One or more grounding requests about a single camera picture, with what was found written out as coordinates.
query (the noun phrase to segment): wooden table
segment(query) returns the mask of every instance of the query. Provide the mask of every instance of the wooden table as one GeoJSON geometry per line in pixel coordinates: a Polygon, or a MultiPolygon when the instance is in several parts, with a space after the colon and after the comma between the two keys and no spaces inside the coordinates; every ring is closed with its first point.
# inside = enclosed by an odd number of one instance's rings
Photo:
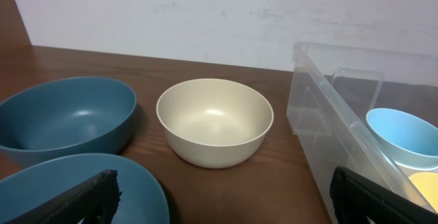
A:
{"type": "MultiPolygon", "coordinates": [[[[36,84],[74,76],[113,77],[135,90],[139,125],[120,154],[146,167],[167,188],[174,203],[173,223],[330,222],[286,119],[292,73],[26,46],[0,58],[0,101],[36,84]],[[237,166],[193,166],[177,157],[164,139],[155,113],[158,97],[176,83],[202,77],[246,84],[274,109],[274,124],[260,148],[237,166]]],[[[0,155],[0,179],[18,170],[0,155]]]]}

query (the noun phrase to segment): yellow bowl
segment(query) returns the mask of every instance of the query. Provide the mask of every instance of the yellow bowl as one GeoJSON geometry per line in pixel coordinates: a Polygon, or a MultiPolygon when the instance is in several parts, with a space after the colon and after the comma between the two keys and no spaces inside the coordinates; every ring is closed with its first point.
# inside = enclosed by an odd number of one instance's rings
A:
{"type": "Polygon", "coordinates": [[[409,176],[412,184],[438,212],[438,173],[420,172],[409,176]]]}

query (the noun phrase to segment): black plastic piece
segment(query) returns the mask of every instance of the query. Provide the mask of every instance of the black plastic piece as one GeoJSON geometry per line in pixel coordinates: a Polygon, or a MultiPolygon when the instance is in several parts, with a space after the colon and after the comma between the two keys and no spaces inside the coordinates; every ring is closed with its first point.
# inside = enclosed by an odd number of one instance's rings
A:
{"type": "Polygon", "coordinates": [[[121,195],[117,171],[105,170],[6,224],[110,224],[121,195]]]}
{"type": "Polygon", "coordinates": [[[335,169],[330,197],[339,224],[432,224],[438,215],[347,169],[335,169]]]}

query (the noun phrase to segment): teal bowl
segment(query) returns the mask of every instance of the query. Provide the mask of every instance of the teal bowl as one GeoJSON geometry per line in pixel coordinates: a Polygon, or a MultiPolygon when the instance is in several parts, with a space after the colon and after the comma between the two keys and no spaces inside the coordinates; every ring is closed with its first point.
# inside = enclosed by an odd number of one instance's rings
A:
{"type": "Polygon", "coordinates": [[[0,103],[0,152],[23,168],[76,153],[117,153],[133,130],[136,94],[107,77],[40,84],[0,103]]]}
{"type": "Polygon", "coordinates": [[[113,224],[169,224],[166,196],[153,175],[127,158],[83,153],[49,160],[0,180],[0,223],[18,217],[105,169],[117,170],[122,195],[113,224]]]}
{"type": "Polygon", "coordinates": [[[438,129],[412,114],[389,108],[370,110],[370,131],[402,166],[428,170],[438,166],[438,129]]]}

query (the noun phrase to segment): plastic container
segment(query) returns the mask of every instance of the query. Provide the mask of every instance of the plastic container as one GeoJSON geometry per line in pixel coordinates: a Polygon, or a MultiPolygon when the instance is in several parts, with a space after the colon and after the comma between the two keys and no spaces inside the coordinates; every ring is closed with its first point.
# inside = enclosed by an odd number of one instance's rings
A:
{"type": "Polygon", "coordinates": [[[365,124],[372,108],[393,108],[438,126],[438,58],[311,43],[294,45],[287,118],[337,223],[329,187],[337,166],[433,211],[365,124]]]}

